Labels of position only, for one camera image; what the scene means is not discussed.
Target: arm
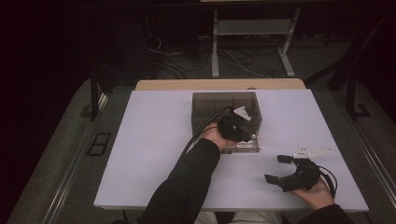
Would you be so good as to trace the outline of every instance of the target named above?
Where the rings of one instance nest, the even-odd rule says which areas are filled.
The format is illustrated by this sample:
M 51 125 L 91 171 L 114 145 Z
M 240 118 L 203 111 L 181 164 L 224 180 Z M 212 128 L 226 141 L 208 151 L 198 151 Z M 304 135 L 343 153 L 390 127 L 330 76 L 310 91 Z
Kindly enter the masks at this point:
M 297 189 L 291 192 L 303 199 L 314 212 L 301 219 L 299 224 L 353 224 L 344 210 L 335 204 L 334 198 L 322 179 L 311 189 Z
M 219 149 L 234 144 L 221 138 L 216 124 L 210 124 L 198 143 L 178 160 L 157 188 L 139 223 L 193 223 L 219 162 Z

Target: person's left hand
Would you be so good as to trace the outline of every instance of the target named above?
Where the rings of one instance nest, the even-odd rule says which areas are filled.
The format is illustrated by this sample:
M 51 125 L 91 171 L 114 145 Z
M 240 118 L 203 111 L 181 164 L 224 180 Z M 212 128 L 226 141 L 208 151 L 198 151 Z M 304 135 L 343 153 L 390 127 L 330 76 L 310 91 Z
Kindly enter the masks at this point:
M 219 149 L 236 145 L 236 142 L 221 137 L 217 123 L 211 123 L 207 125 L 204 129 L 204 132 L 201 133 L 201 138 L 212 141 L 219 147 Z

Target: person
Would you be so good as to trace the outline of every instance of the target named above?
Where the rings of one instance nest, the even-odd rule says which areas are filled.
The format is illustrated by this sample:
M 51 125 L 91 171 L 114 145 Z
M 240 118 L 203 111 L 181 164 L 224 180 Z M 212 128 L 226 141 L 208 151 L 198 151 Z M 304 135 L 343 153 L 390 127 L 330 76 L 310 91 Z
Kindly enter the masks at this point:
M 234 145 L 235 142 L 221 137 L 216 123 L 209 124 L 197 144 L 180 157 L 168 178 L 156 189 L 138 223 L 192 224 L 198 221 L 197 218 L 205 219 L 208 213 L 200 214 L 200 211 L 220 159 L 220 150 Z M 303 199 L 314 210 L 300 220 L 300 224 L 353 223 L 335 203 L 321 179 L 311 190 L 297 189 L 291 194 Z M 235 213 L 231 223 L 249 223 L 251 220 L 251 223 L 277 224 L 281 223 L 278 217 L 265 212 Z M 212 216 L 210 223 L 217 223 L 213 219 Z

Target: dark background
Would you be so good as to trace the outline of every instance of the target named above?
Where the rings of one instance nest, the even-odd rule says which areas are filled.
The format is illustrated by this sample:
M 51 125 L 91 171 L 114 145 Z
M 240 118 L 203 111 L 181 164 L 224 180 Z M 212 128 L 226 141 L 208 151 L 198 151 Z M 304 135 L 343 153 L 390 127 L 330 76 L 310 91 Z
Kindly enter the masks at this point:
M 373 7 L 370 2 L 359 6 L 305 6 L 296 37 L 350 38 L 366 34 L 386 11 L 387 7 L 381 6 L 375 3 Z M 145 23 L 145 15 L 105 15 L 103 11 L 81 14 L 70 2 L 60 0 L 0 3 L 0 223 L 7 222 L 66 107 L 90 72 L 99 77 L 104 91 L 155 78 L 147 51 L 146 25 L 167 38 L 169 44 L 192 53 L 197 35 L 211 31 L 210 11 L 157 12 L 151 14 L 157 20 L 150 24 Z M 375 99 L 396 120 L 393 21 L 395 13 L 378 31 L 353 72 L 360 74 Z

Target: white table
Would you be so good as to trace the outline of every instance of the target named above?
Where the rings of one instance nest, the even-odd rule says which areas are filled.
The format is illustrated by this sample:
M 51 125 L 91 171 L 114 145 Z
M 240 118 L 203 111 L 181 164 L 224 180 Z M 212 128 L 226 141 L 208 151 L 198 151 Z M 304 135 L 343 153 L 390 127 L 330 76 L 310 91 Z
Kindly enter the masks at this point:
M 94 205 L 105 209 L 144 209 L 169 175 L 191 138 L 194 92 L 133 91 Z M 299 145 L 333 147 L 314 158 L 338 180 L 335 200 L 346 211 L 368 207 L 343 160 L 310 90 L 259 90 L 262 112 L 259 153 L 222 155 L 203 209 L 213 211 L 294 211 L 304 202 L 265 182 L 264 174 L 285 176 L 294 164 L 278 163 Z

